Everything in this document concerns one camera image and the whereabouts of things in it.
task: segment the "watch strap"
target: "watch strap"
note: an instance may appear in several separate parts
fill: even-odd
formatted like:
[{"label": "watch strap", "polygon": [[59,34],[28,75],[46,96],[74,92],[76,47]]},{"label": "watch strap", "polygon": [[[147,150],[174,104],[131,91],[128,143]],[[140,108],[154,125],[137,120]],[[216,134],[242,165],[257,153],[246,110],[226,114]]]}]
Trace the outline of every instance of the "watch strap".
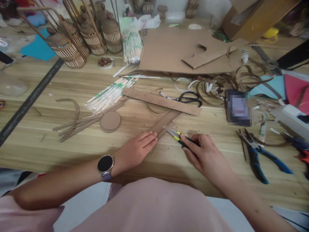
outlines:
[{"label": "watch strap", "polygon": [[110,180],[112,176],[110,175],[110,172],[107,172],[102,175],[102,178],[103,178],[103,181],[107,181],[107,180]]}]

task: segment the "red paper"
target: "red paper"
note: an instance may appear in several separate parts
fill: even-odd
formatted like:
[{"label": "red paper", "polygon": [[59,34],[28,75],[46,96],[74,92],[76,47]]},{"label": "red paper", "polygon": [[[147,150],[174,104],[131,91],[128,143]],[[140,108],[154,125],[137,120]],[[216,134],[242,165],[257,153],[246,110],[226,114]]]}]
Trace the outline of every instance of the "red paper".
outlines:
[{"label": "red paper", "polygon": [[[309,86],[309,82],[301,80],[297,77],[285,74],[284,82],[286,86],[286,96],[291,105],[295,106],[303,88]],[[304,114],[309,115],[309,87],[306,89],[303,100],[298,109]]]}]

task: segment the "pink shirt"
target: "pink shirt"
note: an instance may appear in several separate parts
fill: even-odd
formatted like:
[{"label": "pink shirt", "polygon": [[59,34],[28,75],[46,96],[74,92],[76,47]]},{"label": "pink shirt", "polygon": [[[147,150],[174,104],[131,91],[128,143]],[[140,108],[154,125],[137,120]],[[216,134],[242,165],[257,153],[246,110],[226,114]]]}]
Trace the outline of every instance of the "pink shirt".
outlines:
[{"label": "pink shirt", "polygon": [[[12,196],[0,198],[0,231],[53,231],[64,207],[26,211]],[[232,231],[198,190],[145,178],[121,188],[72,231]]]}]

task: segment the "cardboard circle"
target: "cardboard circle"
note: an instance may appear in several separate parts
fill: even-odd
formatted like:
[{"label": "cardboard circle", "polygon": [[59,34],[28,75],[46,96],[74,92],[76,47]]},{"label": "cardboard circle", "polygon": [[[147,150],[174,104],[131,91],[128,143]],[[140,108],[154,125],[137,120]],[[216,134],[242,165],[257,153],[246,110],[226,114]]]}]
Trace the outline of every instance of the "cardboard circle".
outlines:
[{"label": "cardboard circle", "polygon": [[107,133],[114,132],[120,126],[120,121],[120,114],[115,111],[107,112],[101,119],[101,129]]}]

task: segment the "blue paper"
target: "blue paper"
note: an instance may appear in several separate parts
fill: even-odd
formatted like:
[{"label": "blue paper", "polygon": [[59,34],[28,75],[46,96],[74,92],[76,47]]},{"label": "blue paper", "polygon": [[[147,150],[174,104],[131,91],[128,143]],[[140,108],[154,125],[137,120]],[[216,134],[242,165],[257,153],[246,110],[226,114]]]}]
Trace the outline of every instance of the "blue paper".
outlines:
[{"label": "blue paper", "polygon": [[[42,31],[39,30],[39,32],[44,38],[49,35],[46,28]],[[56,53],[39,35],[36,35],[35,40],[31,44],[21,48],[20,53],[26,56],[34,57],[36,60],[40,59],[44,61],[49,61],[56,55]]]},{"label": "blue paper", "polygon": [[[261,78],[263,80],[267,80],[271,77],[262,76]],[[272,79],[271,81],[267,82],[267,84],[269,84],[271,87],[273,87],[282,96],[283,100],[286,100],[286,89],[285,89],[285,85],[284,85],[283,76],[275,76],[275,78]],[[267,88],[263,84],[258,85],[257,87],[253,88],[249,92],[250,95],[257,95],[257,94],[261,94],[261,93],[269,96],[270,98],[278,99],[278,97],[269,88]]]}]

